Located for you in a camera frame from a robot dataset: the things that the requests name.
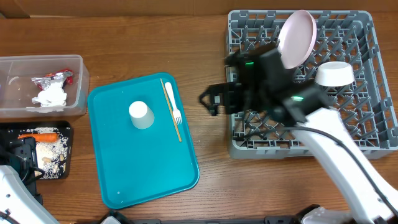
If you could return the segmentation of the orange carrot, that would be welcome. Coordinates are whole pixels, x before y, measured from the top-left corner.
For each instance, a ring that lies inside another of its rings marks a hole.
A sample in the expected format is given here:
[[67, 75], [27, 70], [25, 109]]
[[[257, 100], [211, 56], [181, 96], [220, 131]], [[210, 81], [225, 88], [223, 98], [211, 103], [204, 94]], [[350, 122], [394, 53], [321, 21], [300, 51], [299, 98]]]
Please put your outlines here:
[[22, 134], [18, 139], [34, 138], [38, 142], [56, 142], [59, 139], [57, 133], [43, 133], [43, 134]]

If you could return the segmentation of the rice and peanut scraps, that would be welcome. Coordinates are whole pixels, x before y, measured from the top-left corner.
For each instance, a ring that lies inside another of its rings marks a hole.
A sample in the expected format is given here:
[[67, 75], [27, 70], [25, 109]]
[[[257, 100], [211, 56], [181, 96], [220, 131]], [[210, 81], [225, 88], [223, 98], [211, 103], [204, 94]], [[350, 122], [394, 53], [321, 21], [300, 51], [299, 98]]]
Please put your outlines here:
[[67, 172], [67, 157], [69, 138], [64, 136], [58, 128], [35, 128], [27, 132], [34, 134], [57, 133], [56, 142], [36, 142], [37, 165], [45, 174], [42, 179], [61, 179]]

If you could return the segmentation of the white napkin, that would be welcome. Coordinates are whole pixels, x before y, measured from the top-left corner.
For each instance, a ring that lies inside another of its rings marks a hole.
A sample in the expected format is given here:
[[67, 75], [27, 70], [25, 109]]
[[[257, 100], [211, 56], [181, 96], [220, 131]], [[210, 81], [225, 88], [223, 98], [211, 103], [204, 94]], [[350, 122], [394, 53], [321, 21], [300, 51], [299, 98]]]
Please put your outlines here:
[[67, 93], [63, 90], [63, 83], [53, 83], [45, 90], [33, 97], [33, 104], [40, 103], [41, 107], [65, 106]]

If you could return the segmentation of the foil wrapper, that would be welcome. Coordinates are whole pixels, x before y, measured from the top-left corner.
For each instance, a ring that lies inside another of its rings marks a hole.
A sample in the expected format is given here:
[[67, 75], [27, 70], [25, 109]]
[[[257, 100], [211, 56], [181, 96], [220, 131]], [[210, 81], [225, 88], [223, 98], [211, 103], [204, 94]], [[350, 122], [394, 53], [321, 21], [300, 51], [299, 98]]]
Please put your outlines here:
[[66, 73], [60, 73], [58, 76], [55, 77], [33, 77], [31, 81], [40, 89], [46, 90], [53, 84], [60, 84], [63, 88], [66, 84], [64, 83], [66, 79]]

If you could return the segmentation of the white bowl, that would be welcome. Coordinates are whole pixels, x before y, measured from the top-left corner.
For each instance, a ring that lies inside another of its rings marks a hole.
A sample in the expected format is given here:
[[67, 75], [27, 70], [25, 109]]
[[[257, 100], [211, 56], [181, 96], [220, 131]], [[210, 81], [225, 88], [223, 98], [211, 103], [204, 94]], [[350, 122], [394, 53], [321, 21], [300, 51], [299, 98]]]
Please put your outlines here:
[[346, 86], [355, 81], [353, 67], [346, 62], [327, 62], [317, 69], [315, 82], [321, 86]]

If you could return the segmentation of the red sauce packet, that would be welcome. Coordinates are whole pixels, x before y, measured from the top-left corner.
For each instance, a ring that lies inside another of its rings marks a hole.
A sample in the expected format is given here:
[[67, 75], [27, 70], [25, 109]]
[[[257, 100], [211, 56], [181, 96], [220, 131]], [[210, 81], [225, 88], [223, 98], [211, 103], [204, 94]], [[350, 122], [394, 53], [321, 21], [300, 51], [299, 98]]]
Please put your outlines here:
[[66, 73], [66, 79], [64, 81], [65, 84], [68, 84], [68, 85], [73, 84], [73, 70], [63, 69], [63, 70], [59, 70], [55, 73], [48, 73], [45, 75], [45, 77], [55, 77], [55, 76], [58, 76], [60, 73]]

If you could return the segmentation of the white plastic fork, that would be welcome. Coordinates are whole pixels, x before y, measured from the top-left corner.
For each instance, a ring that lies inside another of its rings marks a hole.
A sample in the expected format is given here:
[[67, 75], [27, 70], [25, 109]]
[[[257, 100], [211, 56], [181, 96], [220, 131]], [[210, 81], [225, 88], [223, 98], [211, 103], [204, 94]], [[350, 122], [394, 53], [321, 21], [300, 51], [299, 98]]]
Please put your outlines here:
[[180, 110], [177, 108], [174, 91], [170, 82], [165, 83], [165, 89], [172, 105], [172, 113], [174, 116], [174, 120], [177, 124], [182, 124], [182, 115]]

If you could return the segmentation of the wooden chopstick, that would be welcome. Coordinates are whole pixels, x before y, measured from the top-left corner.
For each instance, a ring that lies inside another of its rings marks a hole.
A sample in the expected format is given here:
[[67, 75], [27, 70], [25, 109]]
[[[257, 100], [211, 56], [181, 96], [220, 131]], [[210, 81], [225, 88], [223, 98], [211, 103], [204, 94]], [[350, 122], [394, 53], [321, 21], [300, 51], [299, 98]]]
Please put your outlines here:
[[169, 112], [170, 112], [171, 118], [172, 118], [172, 121], [173, 121], [173, 124], [174, 124], [174, 128], [175, 128], [175, 131], [176, 131], [176, 134], [177, 134], [177, 137], [178, 137], [178, 141], [182, 142], [182, 138], [180, 136], [180, 132], [178, 130], [178, 126], [177, 126], [177, 124], [175, 122], [175, 119], [174, 119], [174, 116], [173, 116], [172, 107], [171, 107], [171, 104], [170, 104], [170, 101], [169, 101], [169, 97], [167, 95], [167, 91], [165, 89], [164, 82], [163, 82], [162, 79], [160, 79], [160, 82], [161, 82], [161, 85], [162, 85], [162, 89], [163, 89], [163, 92], [164, 92], [165, 100], [166, 100], [168, 108], [169, 108]]

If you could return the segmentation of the grey plastic dishwasher rack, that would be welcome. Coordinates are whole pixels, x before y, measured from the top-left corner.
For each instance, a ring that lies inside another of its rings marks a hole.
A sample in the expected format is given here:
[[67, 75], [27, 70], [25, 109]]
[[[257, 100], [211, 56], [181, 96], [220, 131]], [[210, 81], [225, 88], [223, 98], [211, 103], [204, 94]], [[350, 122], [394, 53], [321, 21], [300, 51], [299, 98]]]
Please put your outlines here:
[[[228, 15], [226, 49], [252, 50], [275, 42], [290, 10], [233, 10]], [[363, 154], [379, 159], [397, 150], [397, 118], [376, 31], [366, 11], [312, 11], [317, 39], [309, 58], [295, 69], [296, 82], [313, 79], [325, 62], [351, 64], [354, 82], [326, 87], [325, 93]], [[309, 150], [281, 124], [254, 111], [229, 117], [229, 154], [234, 159], [307, 157]]]

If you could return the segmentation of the translucent plastic cup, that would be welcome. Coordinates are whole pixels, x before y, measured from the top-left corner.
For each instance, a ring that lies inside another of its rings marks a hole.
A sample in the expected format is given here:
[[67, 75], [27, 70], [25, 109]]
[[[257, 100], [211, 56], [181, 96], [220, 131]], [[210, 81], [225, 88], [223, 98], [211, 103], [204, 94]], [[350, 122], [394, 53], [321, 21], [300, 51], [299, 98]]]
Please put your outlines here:
[[129, 115], [137, 129], [147, 129], [154, 123], [154, 113], [143, 102], [135, 101], [129, 106]]

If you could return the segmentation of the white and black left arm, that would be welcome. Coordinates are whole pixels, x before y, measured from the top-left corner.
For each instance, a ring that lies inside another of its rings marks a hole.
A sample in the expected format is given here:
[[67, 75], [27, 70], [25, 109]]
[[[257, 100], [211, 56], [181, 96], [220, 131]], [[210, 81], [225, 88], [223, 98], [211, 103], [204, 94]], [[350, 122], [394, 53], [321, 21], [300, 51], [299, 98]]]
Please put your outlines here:
[[45, 174], [37, 164], [34, 138], [1, 132], [1, 223], [57, 223], [44, 208], [36, 181]]

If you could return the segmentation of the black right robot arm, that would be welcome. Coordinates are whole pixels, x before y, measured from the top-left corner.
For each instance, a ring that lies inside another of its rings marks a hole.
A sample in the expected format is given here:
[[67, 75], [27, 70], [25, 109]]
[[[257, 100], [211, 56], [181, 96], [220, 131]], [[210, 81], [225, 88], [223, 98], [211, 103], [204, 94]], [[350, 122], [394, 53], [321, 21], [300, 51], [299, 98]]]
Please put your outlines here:
[[280, 128], [306, 145], [349, 205], [343, 222], [396, 223], [397, 190], [372, 166], [346, 130], [339, 112], [312, 80], [295, 82], [275, 44], [236, 51], [224, 64], [238, 73], [235, 82], [210, 85], [198, 98], [215, 116], [265, 112]]

